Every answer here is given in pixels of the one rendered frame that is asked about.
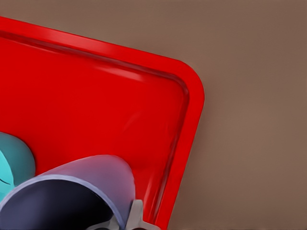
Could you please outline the teal bowl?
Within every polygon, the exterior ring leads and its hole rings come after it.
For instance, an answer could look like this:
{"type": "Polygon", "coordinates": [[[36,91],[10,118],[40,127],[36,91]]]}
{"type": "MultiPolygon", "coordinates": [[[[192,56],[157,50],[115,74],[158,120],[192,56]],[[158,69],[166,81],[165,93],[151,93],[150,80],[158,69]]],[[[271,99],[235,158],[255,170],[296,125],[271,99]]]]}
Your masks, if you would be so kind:
{"type": "Polygon", "coordinates": [[[19,138],[0,132],[0,202],[34,175],[35,159],[29,147],[19,138]]]}

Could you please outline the red plastic tray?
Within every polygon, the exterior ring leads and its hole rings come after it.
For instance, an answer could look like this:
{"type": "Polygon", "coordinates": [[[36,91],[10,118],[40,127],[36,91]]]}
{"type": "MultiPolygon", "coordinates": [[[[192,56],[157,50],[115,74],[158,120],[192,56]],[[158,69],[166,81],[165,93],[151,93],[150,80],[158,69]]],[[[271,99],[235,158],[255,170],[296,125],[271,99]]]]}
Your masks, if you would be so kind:
{"type": "Polygon", "coordinates": [[[172,58],[0,16],[0,132],[41,174],[92,155],[131,167],[144,219],[166,230],[204,104],[172,58]]]}

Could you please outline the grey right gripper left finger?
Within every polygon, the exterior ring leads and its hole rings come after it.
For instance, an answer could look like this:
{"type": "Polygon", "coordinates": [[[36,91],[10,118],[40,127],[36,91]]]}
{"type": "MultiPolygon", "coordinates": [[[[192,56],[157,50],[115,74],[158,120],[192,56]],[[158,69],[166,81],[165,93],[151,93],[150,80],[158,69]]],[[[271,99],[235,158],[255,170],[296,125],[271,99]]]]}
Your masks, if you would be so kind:
{"type": "Polygon", "coordinates": [[[120,230],[120,226],[118,224],[116,216],[113,215],[110,220],[103,222],[102,228],[107,229],[107,230],[120,230]]]}

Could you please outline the purple cup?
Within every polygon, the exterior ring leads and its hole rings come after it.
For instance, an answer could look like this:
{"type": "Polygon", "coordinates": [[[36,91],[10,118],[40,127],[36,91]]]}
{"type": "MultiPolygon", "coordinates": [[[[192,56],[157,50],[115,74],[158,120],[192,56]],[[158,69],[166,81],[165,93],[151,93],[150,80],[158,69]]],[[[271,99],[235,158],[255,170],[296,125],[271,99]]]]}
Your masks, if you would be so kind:
{"type": "Polygon", "coordinates": [[[135,199],[131,168],[96,155],[35,176],[0,202],[0,230],[86,230],[115,217],[126,227],[135,199]]]}

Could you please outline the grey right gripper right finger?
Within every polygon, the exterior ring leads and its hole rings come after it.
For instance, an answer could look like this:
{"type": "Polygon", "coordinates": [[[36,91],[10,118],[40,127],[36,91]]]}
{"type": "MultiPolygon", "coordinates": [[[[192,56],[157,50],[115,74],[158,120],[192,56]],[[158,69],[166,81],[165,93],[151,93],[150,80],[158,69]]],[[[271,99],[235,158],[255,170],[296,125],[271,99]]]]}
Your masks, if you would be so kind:
{"type": "Polygon", "coordinates": [[[143,201],[132,202],[125,230],[159,230],[159,227],[143,220],[143,201]]]}

